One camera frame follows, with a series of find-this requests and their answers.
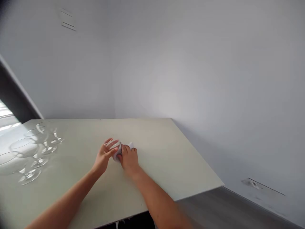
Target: white cloth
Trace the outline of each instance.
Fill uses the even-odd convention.
[[[114,159],[114,161],[116,162],[120,162],[120,160],[118,159],[118,154],[122,155],[122,147],[121,147],[122,144],[120,144],[120,147],[118,149],[118,151],[112,156],[112,158]],[[130,142],[128,144],[129,148],[132,149],[134,146],[133,146],[133,142]]]

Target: glass base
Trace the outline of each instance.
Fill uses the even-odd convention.
[[[49,161],[49,159],[47,157],[41,157],[39,159],[37,159],[37,161],[34,161],[32,164],[33,168],[38,168],[40,166],[43,166],[44,164],[46,164]]]
[[[62,139],[62,138],[57,138],[57,139],[53,140],[51,143],[52,143],[52,144],[58,144],[58,143],[61,143],[61,142],[63,142],[63,141],[64,141],[64,139]]]
[[[42,154],[49,154],[49,153],[54,152],[56,149],[57,149],[57,146],[48,146],[47,149],[44,148],[41,153]]]
[[[35,180],[40,174],[41,174],[40,169],[33,169],[33,170],[25,173],[22,176],[22,178],[19,180],[19,183],[21,185],[28,184],[28,183],[32,182],[33,180]]]

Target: baseboard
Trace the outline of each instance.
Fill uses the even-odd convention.
[[[261,206],[259,206],[258,204],[252,202],[251,200],[248,200],[247,198],[227,189],[226,187],[220,187],[218,188],[218,190],[221,190],[223,192],[225,192],[226,194],[230,195],[232,198],[237,198],[239,199],[240,201],[242,201],[243,203],[247,204],[248,206],[250,206],[251,208],[254,208],[258,211],[264,211],[266,214],[268,214],[270,217],[274,218],[274,219],[277,219],[277,220],[281,220],[283,221],[285,224],[288,224],[289,226],[291,226],[291,228],[296,228],[296,229],[304,229],[296,224],[294,224],[293,222],[269,211],[268,209],[266,208],[263,208]]]

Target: table top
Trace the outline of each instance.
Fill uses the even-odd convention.
[[[223,182],[171,119],[70,119],[54,120],[64,141],[42,173],[29,184],[18,184],[20,174],[0,176],[0,214],[8,228],[24,228],[60,198],[92,167],[103,141],[114,135],[124,144],[133,142],[140,166],[177,201],[223,185]],[[35,128],[30,120],[0,138],[0,154]],[[147,210],[144,199],[109,160],[106,172],[83,200],[70,228],[96,228]]]

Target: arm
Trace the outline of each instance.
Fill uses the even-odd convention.
[[[144,197],[148,211],[159,229],[192,228],[178,205],[139,166],[137,149],[130,150],[128,146],[122,145],[122,156],[118,155],[118,158]]]
[[[111,149],[118,140],[107,146],[111,138],[102,145],[92,169],[70,188],[57,202],[39,215],[26,229],[61,229],[67,228],[75,216],[85,196],[99,177],[106,171],[109,158],[118,150]]]

